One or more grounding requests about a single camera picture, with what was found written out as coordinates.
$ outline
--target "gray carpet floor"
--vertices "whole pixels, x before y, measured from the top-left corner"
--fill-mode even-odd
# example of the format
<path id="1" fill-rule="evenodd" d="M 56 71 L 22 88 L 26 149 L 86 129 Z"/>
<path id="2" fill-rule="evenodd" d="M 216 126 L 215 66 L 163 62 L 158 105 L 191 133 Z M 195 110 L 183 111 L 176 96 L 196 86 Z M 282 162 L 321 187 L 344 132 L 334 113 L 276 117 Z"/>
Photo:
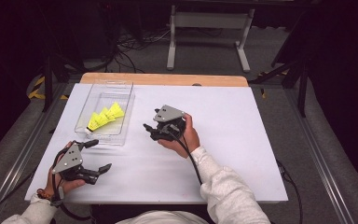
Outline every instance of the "gray carpet floor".
<path id="1" fill-rule="evenodd" d="M 220 31 L 208 30 L 210 33 Z M 141 50 L 130 50 L 126 54 L 131 58 L 136 68 L 146 73 L 162 74 L 199 74 L 222 76 L 245 76 L 254 79 L 260 72 L 270 71 L 270 64 L 288 36 L 283 29 L 251 29 L 245 53 L 251 66 L 251 72 L 244 74 L 241 71 L 236 50 L 233 47 L 238 31 L 223 31 L 219 36 L 211 36 L 197 30 L 184 30 L 178 33 L 175 68 L 166 70 L 169 41 L 168 36 Z M 117 57 L 118 61 L 131 66 L 126 58 Z M 98 60 L 86 61 L 86 65 L 99 63 Z M 133 72 L 132 68 L 116 62 L 109 64 L 109 72 Z M 262 85 L 251 86 L 266 127 L 269 141 L 276 159 L 281 161 L 290 173 L 298 187 L 301 196 L 303 223 L 358 223 L 358 174 L 351 166 L 341 145 L 325 120 L 322 109 L 313 94 L 311 83 L 308 86 L 306 101 L 306 119 L 299 119 L 296 109 L 291 105 L 288 95 L 296 95 L 297 88 L 284 90 L 279 84 L 279 78 L 273 78 Z M 64 85 L 64 93 L 70 94 L 78 78 L 74 76 Z M 260 89 L 263 88 L 266 97 L 263 98 Z M 20 179 L 31 173 L 40 162 L 44 150 L 52 136 L 49 133 L 59 122 L 61 112 L 66 101 L 59 100 L 51 108 L 46 125 L 35 140 L 34 148 L 23 170 Z M 0 188 L 5 183 L 10 169 L 16 162 L 24 145 L 29 140 L 34 126 L 44 116 L 42 111 L 43 100 L 32 99 L 11 130 L 0 143 Z M 334 177 L 339 189 L 340 199 L 350 214 L 350 218 L 342 219 L 333 203 L 335 200 L 323 179 L 323 174 L 312 154 L 309 138 L 304 134 L 301 122 L 306 121 L 312 130 L 315 143 L 322 152 L 323 158 Z M 0 222 L 13 214 L 20 214 L 28 205 L 23 200 L 30 181 L 26 182 L 12 197 L 10 197 L 0 211 Z M 289 201 L 287 203 L 261 204 L 269 219 L 277 224 L 298 223 L 299 204 L 295 189 L 284 182 Z M 89 207 L 85 204 L 68 204 L 74 213 L 87 216 Z M 56 214 L 57 223 L 81 223 L 67 217 L 62 211 Z"/>

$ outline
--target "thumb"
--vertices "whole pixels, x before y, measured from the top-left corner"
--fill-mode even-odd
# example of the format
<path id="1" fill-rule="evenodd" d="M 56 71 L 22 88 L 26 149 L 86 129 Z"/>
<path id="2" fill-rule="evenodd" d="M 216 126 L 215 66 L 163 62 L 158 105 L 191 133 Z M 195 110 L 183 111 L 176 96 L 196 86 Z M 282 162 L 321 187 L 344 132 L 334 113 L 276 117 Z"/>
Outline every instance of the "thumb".
<path id="1" fill-rule="evenodd" d="M 65 182 L 62 186 L 63 192 L 67 193 L 67 192 L 71 191 L 72 189 L 77 189 L 78 187 L 81 187 L 85 184 L 86 184 L 86 182 L 82 179 Z"/>

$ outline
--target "person's left hand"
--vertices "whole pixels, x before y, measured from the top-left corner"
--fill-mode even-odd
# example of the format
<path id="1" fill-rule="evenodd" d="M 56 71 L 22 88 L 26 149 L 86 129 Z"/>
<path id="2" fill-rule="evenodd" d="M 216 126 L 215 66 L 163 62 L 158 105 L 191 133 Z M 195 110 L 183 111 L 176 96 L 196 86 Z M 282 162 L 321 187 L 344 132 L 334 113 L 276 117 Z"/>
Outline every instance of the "person's left hand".
<path id="1" fill-rule="evenodd" d="M 69 142 L 66 145 L 66 147 L 70 147 L 71 145 L 72 145 L 72 142 Z M 60 175 L 56 174 L 55 182 L 56 182 L 57 187 L 60 184 L 60 180 L 61 180 Z M 69 191 L 71 191 L 72 189 L 76 189 L 76 188 L 81 187 L 85 184 L 86 184 L 86 182 L 82 179 L 73 180 L 73 181 L 62 180 L 60 186 L 63 189 L 63 193 L 66 194 Z M 48 183 L 46 184 L 46 187 L 45 187 L 45 193 L 48 195 L 51 195 L 51 196 L 54 195 L 53 181 L 52 181 L 52 167 L 48 171 Z"/>

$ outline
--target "human hand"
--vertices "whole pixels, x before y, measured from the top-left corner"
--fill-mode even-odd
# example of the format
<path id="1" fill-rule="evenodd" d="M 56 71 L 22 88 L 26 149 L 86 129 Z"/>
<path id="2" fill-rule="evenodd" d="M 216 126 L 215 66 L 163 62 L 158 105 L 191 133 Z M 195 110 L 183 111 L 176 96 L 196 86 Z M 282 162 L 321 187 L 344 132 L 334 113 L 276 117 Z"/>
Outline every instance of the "human hand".
<path id="1" fill-rule="evenodd" d="M 70 147 L 72 145 L 72 142 L 69 142 L 66 147 Z M 48 171 L 48 183 L 45 187 L 45 193 L 52 196 L 54 195 L 54 188 L 53 188 L 53 181 L 52 181 L 52 168 L 50 167 L 50 170 Z M 63 193 L 66 194 L 72 189 L 76 189 L 78 187 L 81 187 L 86 184 L 86 182 L 82 179 L 73 180 L 73 181 L 66 181 L 62 180 L 60 174 L 55 175 L 55 183 L 56 187 L 61 186 L 63 189 Z"/>
<path id="2" fill-rule="evenodd" d="M 187 145 L 189 152 L 191 153 L 200 146 L 200 139 L 197 131 L 193 128 L 193 119 L 190 115 L 185 114 L 184 119 L 186 120 L 186 129 L 183 136 L 179 139 L 184 145 Z M 167 141 L 159 139 L 158 143 L 168 149 L 175 151 L 179 156 L 187 158 L 187 152 L 177 141 Z"/>

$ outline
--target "person's right hand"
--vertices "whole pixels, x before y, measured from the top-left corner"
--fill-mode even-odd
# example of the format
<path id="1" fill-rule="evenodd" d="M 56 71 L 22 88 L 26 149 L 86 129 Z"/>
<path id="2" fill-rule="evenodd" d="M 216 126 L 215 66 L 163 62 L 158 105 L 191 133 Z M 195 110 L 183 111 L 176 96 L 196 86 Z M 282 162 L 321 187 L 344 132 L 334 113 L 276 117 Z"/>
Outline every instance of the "person's right hand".
<path id="1" fill-rule="evenodd" d="M 191 153 L 200 146 L 200 139 L 197 131 L 193 128 L 193 119 L 190 115 L 185 114 L 184 119 L 186 120 L 186 129 L 183 136 L 179 139 L 184 145 L 188 146 L 188 150 Z M 167 141 L 159 139 L 158 143 L 168 149 L 175 151 L 179 156 L 187 158 L 187 152 L 177 141 Z"/>

